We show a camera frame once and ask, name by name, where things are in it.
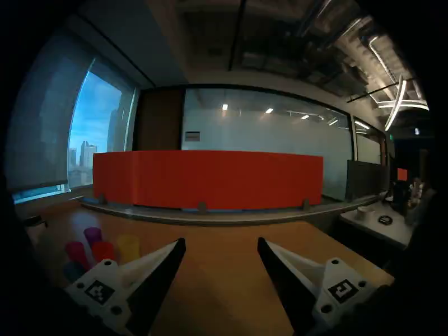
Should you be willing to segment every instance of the orange partition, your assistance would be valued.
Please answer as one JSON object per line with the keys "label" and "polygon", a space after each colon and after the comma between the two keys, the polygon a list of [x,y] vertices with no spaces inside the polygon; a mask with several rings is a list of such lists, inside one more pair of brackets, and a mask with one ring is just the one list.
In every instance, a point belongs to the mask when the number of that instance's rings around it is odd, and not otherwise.
{"label": "orange partition", "polygon": [[408,171],[406,169],[397,168],[397,180],[399,181],[407,181],[408,180]]}
{"label": "orange partition", "polygon": [[234,151],[94,155],[94,194],[164,208],[276,209],[319,204],[321,156]]}

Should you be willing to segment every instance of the building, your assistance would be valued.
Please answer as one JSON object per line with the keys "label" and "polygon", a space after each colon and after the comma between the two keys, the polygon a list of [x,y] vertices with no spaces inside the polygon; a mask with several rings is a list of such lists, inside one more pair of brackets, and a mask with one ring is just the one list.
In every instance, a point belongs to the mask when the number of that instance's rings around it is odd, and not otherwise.
{"label": "building", "polygon": [[88,144],[87,141],[83,141],[81,144],[80,167],[93,168],[94,153],[96,152],[97,146]]}
{"label": "building", "polygon": [[87,141],[83,141],[81,144],[81,153],[80,153],[80,167],[84,167],[84,149],[88,146]]}
{"label": "building", "polygon": [[97,147],[89,145],[84,149],[84,164],[87,168],[94,167],[94,154],[97,152]]}
{"label": "building", "polygon": [[68,165],[71,167],[76,166],[76,148],[68,149]]}
{"label": "building", "polygon": [[109,130],[108,130],[108,152],[114,152],[115,134],[118,126],[118,110],[115,109],[110,113]]}

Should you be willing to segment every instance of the glass wall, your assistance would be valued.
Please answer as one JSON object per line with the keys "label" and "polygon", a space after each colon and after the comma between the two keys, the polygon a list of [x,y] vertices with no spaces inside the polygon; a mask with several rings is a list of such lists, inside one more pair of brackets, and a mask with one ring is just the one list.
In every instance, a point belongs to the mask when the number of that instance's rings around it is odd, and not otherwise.
{"label": "glass wall", "polygon": [[354,129],[358,149],[358,161],[383,165],[386,162],[386,138],[382,132],[355,118]]}
{"label": "glass wall", "polygon": [[345,197],[353,159],[346,115],[282,95],[223,88],[186,91],[182,149],[323,156],[322,194],[337,200]]}

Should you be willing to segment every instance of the window blind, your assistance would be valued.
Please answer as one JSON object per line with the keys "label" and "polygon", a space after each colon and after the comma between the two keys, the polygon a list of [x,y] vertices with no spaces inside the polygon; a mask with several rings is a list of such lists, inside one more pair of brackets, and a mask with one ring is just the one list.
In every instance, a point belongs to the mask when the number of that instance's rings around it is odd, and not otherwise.
{"label": "window blind", "polygon": [[68,134],[94,56],[63,32],[45,44],[17,95],[5,174],[12,192],[67,182]]}

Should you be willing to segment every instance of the wooden table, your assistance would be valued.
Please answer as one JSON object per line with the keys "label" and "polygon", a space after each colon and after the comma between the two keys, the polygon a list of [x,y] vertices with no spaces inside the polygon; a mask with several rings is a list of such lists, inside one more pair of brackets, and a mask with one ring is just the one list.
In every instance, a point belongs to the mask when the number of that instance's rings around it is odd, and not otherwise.
{"label": "wooden table", "polygon": [[262,236],[286,249],[323,263],[340,257],[373,284],[393,277],[307,222],[245,227],[179,226],[128,220],[81,208],[77,202],[62,211],[42,213],[49,228],[36,247],[55,283],[64,286],[61,272],[69,240],[86,244],[83,230],[101,227],[115,243],[120,234],[141,240],[141,253],[152,252],[179,237],[186,253],[153,324],[152,335],[285,335],[293,330],[257,253]]}
{"label": "wooden table", "polygon": [[[340,218],[360,230],[405,249],[412,236],[413,227],[406,225],[404,217],[394,211],[388,204],[376,202],[368,207],[373,210],[373,213],[369,214],[364,220],[356,218],[357,210],[341,213]],[[382,215],[390,216],[393,220],[392,224],[384,225],[378,222],[378,218]]]}

